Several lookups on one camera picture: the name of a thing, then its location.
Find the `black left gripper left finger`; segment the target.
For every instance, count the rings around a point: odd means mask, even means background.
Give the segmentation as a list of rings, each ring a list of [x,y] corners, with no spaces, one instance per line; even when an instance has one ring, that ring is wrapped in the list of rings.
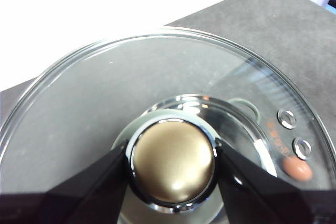
[[[117,223],[125,191],[126,145],[44,193],[1,195],[1,223]]]

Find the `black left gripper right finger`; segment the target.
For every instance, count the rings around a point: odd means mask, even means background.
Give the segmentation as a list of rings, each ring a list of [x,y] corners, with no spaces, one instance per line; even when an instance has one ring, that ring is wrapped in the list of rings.
[[[302,190],[222,142],[218,186],[230,223],[335,223],[334,190]]]

